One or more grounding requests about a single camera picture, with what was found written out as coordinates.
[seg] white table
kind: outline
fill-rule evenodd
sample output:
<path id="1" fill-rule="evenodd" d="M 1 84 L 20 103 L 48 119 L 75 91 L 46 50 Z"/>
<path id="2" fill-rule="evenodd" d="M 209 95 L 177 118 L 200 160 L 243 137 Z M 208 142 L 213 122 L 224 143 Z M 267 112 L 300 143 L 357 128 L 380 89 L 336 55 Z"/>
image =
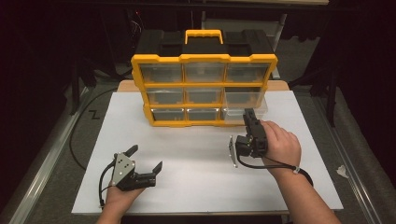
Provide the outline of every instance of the white table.
<path id="1" fill-rule="evenodd" d="M 301 167 L 311 175 L 326 204 L 333 210 L 343 209 L 293 92 L 268 91 L 265 98 L 269 111 L 263 119 L 272 120 L 298 136 L 303 149 Z M 127 214 L 288 213 L 268 171 L 233 167 L 228 153 L 229 136 L 245 135 L 244 127 L 151 127 L 142 105 L 139 92 L 113 93 L 73 214 L 101 213 L 97 192 L 100 174 L 115 152 L 132 145 L 139 145 L 132 156 L 138 173 L 151 172 L 160 161 L 163 170 L 157 176 L 157 186 L 146 189 Z M 248 162 L 260 164 L 261 160 Z M 110 171 L 104 185 L 109 182 Z"/>

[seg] gray floor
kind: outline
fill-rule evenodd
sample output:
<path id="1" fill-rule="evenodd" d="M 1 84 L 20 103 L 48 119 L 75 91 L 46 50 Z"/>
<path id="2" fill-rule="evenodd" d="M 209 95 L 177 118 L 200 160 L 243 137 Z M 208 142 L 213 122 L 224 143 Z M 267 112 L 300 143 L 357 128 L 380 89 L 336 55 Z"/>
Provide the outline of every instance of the gray floor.
<path id="1" fill-rule="evenodd" d="M 278 70 L 281 79 L 290 81 L 299 77 L 311 56 L 317 41 L 298 42 L 297 39 L 281 40 L 276 50 L 279 58 Z M 96 95 L 111 90 L 118 86 L 117 82 L 101 80 L 99 85 L 92 90 L 91 99 Z M 328 123 L 322 117 L 322 98 L 312 98 L 308 93 L 309 87 L 298 87 L 294 90 L 300 108 L 303 111 L 308 127 L 315 139 L 320 154 L 329 170 L 330 176 L 345 207 L 335 214 L 343 223 L 379 223 L 367 221 L 367 213 L 361 209 L 362 203 L 356 196 L 357 191 L 351 179 L 346 179 L 338 175 L 335 170 L 343 164 L 345 158 L 340 155 L 336 141 L 334 141 Z M 97 134 L 100 131 L 103 118 L 106 114 L 110 93 L 96 99 L 82 114 L 78 123 L 72 147 L 79 161 L 86 166 L 92 153 Z M 342 142 L 342 146 L 350 158 L 356 170 L 359 181 L 363 184 L 371 203 L 377 212 L 382 223 L 396 223 L 396 192 L 390 184 L 389 179 L 375 159 L 372 151 L 368 147 L 364 137 L 361 135 L 359 126 L 350 115 L 347 104 L 338 90 L 336 96 L 336 106 L 334 111 L 335 130 Z M 96 117 L 92 119 L 92 112 L 96 111 Z M 64 113 L 64 120 L 68 117 L 68 112 Z M 32 164 L 26 177 L 21 182 L 18 189 L 1 215 L 0 222 L 8 223 L 15 210 L 20 205 L 20 201 L 35 178 L 35 174 L 41 163 L 46 158 L 51 144 L 63 131 L 63 121 L 60 120 L 54 128 L 48 143 L 40 151 Z M 59 160 L 54 167 L 46 187 L 38 198 L 34 209 L 28 217 L 26 223 L 94 223 L 97 217 L 75 216 L 71 214 L 74 200 L 76 198 L 79 184 L 83 178 L 84 171 L 73 161 L 69 146 L 64 146 Z"/>

